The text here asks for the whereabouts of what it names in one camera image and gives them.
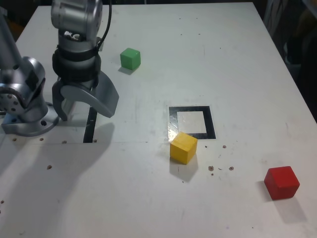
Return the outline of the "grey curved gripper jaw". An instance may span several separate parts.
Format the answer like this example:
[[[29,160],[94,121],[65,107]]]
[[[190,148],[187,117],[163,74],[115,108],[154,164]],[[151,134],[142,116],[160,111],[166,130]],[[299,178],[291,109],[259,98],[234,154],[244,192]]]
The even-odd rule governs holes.
[[[115,114],[119,94],[111,79],[102,71],[87,82],[67,82],[60,89],[64,99],[83,102],[99,114],[110,118]]]
[[[61,78],[58,78],[52,87],[53,107],[54,107],[57,115],[63,121],[67,121],[67,114],[64,112],[64,110],[62,108],[62,102],[65,99],[60,92],[62,86],[64,86],[63,81],[61,80]]]

